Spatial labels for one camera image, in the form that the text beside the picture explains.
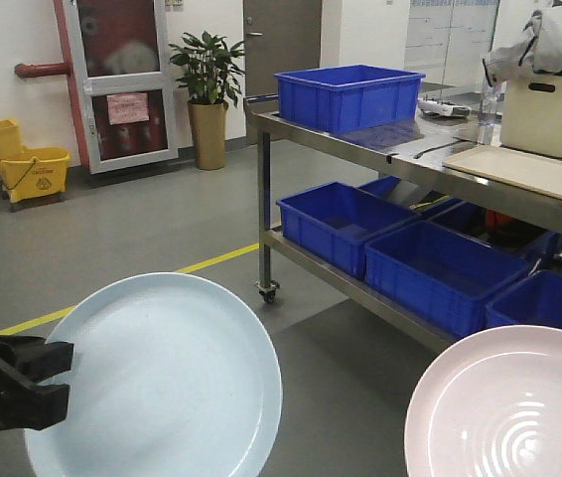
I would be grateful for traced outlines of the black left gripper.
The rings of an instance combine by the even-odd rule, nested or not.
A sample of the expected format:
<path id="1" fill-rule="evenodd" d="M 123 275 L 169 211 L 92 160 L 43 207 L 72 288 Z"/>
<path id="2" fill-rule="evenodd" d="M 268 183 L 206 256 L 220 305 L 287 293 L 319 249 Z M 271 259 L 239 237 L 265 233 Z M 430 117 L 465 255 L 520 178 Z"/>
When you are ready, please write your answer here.
<path id="1" fill-rule="evenodd" d="M 71 369 L 73 343 L 36 336 L 0 335 L 0 358 L 34 383 Z M 0 431 L 43 430 L 66 419 L 70 386 L 46 385 L 0 390 Z"/>

